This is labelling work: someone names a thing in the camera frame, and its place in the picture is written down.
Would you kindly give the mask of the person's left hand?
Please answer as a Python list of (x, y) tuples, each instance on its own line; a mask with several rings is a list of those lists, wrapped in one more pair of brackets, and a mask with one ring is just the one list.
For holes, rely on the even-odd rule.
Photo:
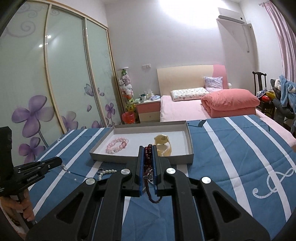
[(34, 221), (35, 215), (33, 212), (32, 203), (30, 201), (29, 190), (25, 189), (23, 192), (24, 199), (21, 203), (11, 199), (10, 197), (1, 197), (1, 205), (6, 212), (6, 214), (10, 217), (11, 220), (18, 222), (17, 216), (14, 214), (14, 210), (23, 211), (23, 217), (27, 221)]

